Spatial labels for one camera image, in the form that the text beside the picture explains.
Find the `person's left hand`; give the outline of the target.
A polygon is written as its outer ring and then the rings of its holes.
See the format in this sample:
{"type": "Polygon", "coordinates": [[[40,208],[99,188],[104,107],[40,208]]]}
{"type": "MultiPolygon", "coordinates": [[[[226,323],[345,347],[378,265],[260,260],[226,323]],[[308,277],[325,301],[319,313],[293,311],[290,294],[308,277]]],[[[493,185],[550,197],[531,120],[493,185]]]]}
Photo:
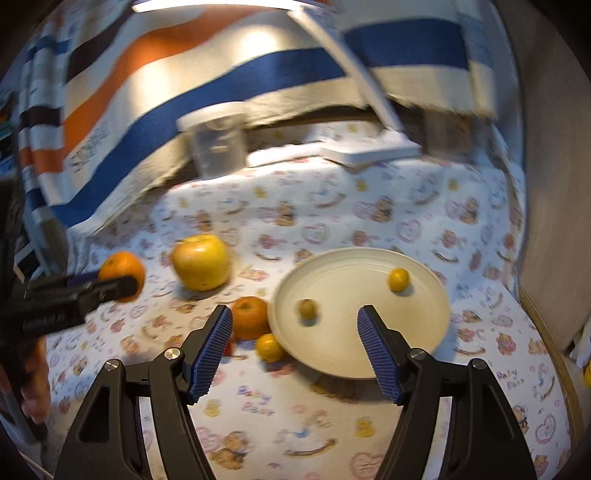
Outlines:
{"type": "Polygon", "coordinates": [[[26,381],[21,387],[21,407],[25,416],[39,425],[48,419],[51,405],[46,339],[41,337],[26,343],[21,357],[26,372],[26,381]]]}

